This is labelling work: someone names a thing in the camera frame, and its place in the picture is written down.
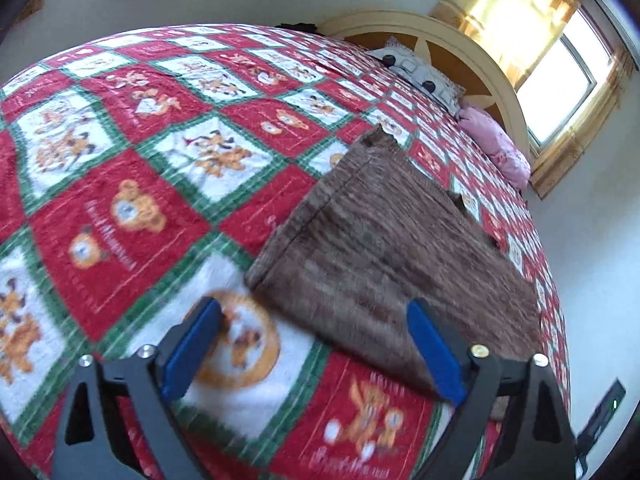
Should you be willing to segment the brown knit sun-pattern sweater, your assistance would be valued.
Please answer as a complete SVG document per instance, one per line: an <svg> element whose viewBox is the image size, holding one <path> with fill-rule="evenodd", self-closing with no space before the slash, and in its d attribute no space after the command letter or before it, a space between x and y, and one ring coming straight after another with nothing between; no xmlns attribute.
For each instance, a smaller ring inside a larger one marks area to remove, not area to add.
<svg viewBox="0 0 640 480"><path fill-rule="evenodd" d="M435 384L407 327L428 300L470 344L544 348L535 287L381 128L363 133L269 237L245 274L264 306L421 392Z"/></svg>

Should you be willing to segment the yellow curtain right of headboard window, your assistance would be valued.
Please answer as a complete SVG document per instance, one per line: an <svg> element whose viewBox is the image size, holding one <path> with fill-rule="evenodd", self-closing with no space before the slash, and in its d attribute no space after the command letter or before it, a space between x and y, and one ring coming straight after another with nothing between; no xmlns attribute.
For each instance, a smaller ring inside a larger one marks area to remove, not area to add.
<svg viewBox="0 0 640 480"><path fill-rule="evenodd" d="M545 200L554 188L574 168L592 141L599 135L608 118L620 106L632 73L636 70L626 47L614 51L611 66L596 93L582 106L577 117L561 129L535 159L529 183L540 200Z"/></svg>

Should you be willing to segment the yellow curtain of headboard window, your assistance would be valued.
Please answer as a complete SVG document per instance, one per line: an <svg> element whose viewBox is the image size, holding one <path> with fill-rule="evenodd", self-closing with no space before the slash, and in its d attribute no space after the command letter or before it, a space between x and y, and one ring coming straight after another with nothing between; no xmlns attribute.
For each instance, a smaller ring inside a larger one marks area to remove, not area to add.
<svg viewBox="0 0 640 480"><path fill-rule="evenodd" d="M474 40L519 89L581 4L582 0L440 0L431 17Z"/></svg>
<svg viewBox="0 0 640 480"><path fill-rule="evenodd" d="M611 66L596 93L582 106L577 117L561 129L535 159L529 183L540 200L545 200L554 188L574 168L592 141L599 135L608 118L620 106L632 73L636 70L626 47L614 51Z"/></svg>

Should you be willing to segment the red white checkered quilt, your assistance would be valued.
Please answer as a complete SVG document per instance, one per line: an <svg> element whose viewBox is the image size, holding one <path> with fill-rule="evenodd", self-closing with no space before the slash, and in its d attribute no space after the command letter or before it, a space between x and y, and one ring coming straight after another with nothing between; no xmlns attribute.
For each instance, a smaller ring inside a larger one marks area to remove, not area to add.
<svg viewBox="0 0 640 480"><path fill-rule="evenodd" d="M231 328L176 415L221 479L408 479L445 404L248 296L268 236L361 133L391 134L459 193L531 281L544 353L564 318L526 203L454 118L363 50L244 24L88 42L1 89L1 426L50 476L78 359L160 341L201 296Z"/></svg>

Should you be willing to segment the pink pillow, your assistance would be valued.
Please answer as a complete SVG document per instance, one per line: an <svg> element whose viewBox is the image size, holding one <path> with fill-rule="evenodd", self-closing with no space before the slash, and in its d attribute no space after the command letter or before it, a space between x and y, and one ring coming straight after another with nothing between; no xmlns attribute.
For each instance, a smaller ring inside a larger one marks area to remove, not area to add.
<svg viewBox="0 0 640 480"><path fill-rule="evenodd" d="M488 113L474 106L461 107L460 128L468 134L518 192L527 188L530 165L510 136Z"/></svg>

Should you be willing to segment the cream arched wooden headboard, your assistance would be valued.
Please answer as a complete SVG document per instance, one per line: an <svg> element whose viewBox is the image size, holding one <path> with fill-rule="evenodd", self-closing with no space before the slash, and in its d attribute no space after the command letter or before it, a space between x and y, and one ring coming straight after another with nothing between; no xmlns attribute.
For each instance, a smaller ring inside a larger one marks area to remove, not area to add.
<svg viewBox="0 0 640 480"><path fill-rule="evenodd" d="M512 84L489 54L457 29L426 15L377 10L331 18L321 23L318 31L367 49L382 47L390 37L397 38L465 88L461 101L487 110L526 158L533 158L525 118Z"/></svg>

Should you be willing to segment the white grey patterned pillow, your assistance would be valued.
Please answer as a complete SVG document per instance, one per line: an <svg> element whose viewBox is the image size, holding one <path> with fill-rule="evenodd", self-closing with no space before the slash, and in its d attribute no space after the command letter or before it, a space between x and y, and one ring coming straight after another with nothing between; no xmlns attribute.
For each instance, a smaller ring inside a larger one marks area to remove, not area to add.
<svg viewBox="0 0 640 480"><path fill-rule="evenodd" d="M395 37L390 37L384 47L367 50L367 55L376 58L414 88L432 98L453 118L459 116L460 98L465 88L453 82L430 62L420 58Z"/></svg>

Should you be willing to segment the yellow curtain left of headboard window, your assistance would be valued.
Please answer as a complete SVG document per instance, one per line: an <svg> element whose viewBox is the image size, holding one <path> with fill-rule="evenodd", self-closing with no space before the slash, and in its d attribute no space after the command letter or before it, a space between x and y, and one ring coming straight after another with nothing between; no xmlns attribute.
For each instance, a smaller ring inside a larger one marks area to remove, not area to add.
<svg viewBox="0 0 640 480"><path fill-rule="evenodd" d="M519 89L581 4L582 0L440 0L431 17L474 40Z"/></svg>

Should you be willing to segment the black object beside bed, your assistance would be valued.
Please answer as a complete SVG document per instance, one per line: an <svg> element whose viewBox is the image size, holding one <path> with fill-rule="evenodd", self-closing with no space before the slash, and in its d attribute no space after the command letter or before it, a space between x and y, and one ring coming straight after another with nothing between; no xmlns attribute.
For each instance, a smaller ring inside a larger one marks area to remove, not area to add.
<svg viewBox="0 0 640 480"><path fill-rule="evenodd" d="M278 25L278 28L285 29L285 30L292 30L292 32L303 32L304 34L321 36L321 32L319 32L318 26L314 23L304 23L304 22L298 22L295 24L281 23Z"/></svg>

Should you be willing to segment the headboard wall window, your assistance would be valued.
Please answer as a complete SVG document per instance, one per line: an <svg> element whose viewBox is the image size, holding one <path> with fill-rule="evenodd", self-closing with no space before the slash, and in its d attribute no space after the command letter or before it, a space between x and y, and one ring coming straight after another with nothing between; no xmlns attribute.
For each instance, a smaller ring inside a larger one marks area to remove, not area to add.
<svg viewBox="0 0 640 480"><path fill-rule="evenodd" d="M576 12L516 92L534 155L575 122L612 63L613 50L596 23L587 12Z"/></svg>

